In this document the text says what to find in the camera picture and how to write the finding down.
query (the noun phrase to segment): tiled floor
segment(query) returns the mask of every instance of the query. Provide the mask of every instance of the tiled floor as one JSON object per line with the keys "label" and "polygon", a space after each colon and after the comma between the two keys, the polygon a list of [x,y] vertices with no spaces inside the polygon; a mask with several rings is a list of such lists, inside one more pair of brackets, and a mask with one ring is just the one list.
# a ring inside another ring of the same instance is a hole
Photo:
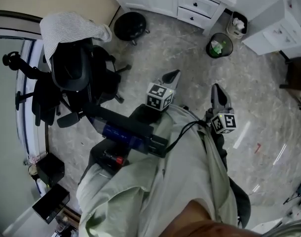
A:
{"label": "tiled floor", "polygon": [[[145,101],[148,83],[158,73],[180,69],[176,103],[204,117],[210,107],[211,86],[219,83],[231,96],[238,125],[225,137],[229,176],[250,195],[252,205],[261,208],[253,224],[279,217],[289,208],[283,201],[301,180],[301,111],[278,87],[287,70],[284,59],[278,53],[257,56],[240,40],[233,41],[229,57],[212,59],[205,51],[210,37],[202,36],[201,29],[168,16],[140,12],[150,34],[142,36],[137,46],[115,36],[105,46],[118,60],[132,64],[132,70],[122,75],[120,92],[125,102],[112,100],[104,106],[128,116]],[[222,15],[211,34],[224,32],[227,20],[228,15]],[[246,124],[247,133],[237,146]],[[71,191],[70,206],[75,209],[77,183],[90,149],[100,140],[84,118],[73,127],[60,129],[55,123],[49,129],[50,150],[65,162],[61,183]]]}

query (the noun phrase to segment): red object on floor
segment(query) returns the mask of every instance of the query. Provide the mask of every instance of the red object on floor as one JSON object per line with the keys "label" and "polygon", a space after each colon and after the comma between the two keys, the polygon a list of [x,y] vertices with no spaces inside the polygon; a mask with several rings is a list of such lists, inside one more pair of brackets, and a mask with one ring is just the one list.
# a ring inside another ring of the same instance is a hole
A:
{"label": "red object on floor", "polygon": [[257,153],[258,152],[258,150],[259,150],[259,148],[261,147],[261,144],[260,143],[257,143],[257,149],[256,149],[256,151],[255,151],[255,153]]}

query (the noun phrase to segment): black cable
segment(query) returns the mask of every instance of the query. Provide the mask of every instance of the black cable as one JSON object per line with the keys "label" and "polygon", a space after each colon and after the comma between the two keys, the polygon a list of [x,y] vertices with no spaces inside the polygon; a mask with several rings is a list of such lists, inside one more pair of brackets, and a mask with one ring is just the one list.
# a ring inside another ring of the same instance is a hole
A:
{"label": "black cable", "polygon": [[203,127],[207,126],[206,122],[204,122],[203,120],[189,122],[181,129],[178,138],[166,148],[166,153],[170,152],[175,147],[175,145],[178,143],[178,141],[181,139],[181,137],[195,124],[199,124]]}
{"label": "black cable", "polygon": [[292,200],[294,200],[296,198],[299,198],[299,197],[300,197],[300,195],[297,195],[296,197],[288,197],[288,199],[285,200],[283,204],[286,204],[286,203],[288,203],[288,202],[290,202],[290,201],[292,201]]}

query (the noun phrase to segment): black stool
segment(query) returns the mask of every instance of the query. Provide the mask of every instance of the black stool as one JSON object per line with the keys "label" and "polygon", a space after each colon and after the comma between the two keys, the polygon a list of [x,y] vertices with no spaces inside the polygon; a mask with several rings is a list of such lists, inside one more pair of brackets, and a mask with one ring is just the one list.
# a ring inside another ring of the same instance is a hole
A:
{"label": "black stool", "polygon": [[146,29],[146,19],[143,15],[137,12],[128,12],[120,16],[114,24],[114,34],[124,41],[131,41],[136,45],[135,39],[141,36],[144,32],[149,34]]}

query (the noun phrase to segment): white drawer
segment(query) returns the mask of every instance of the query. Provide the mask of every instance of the white drawer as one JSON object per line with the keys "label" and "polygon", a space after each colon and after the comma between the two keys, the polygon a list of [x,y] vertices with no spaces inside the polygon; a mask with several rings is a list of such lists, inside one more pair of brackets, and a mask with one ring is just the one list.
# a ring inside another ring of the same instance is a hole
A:
{"label": "white drawer", "polygon": [[178,0],[178,6],[212,18],[219,4],[211,0]]}
{"label": "white drawer", "polygon": [[181,7],[178,7],[178,16],[179,20],[185,21],[189,24],[195,25],[200,28],[205,28],[206,25],[210,24],[210,20],[208,17],[203,16],[194,11],[190,11]]}
{"label": "white drawer", "polygon": [[297,45],[296,40],[291,36],[281,23],[269,26],[264,32],[263,36],[273,45],[277,50],[289,48]]}

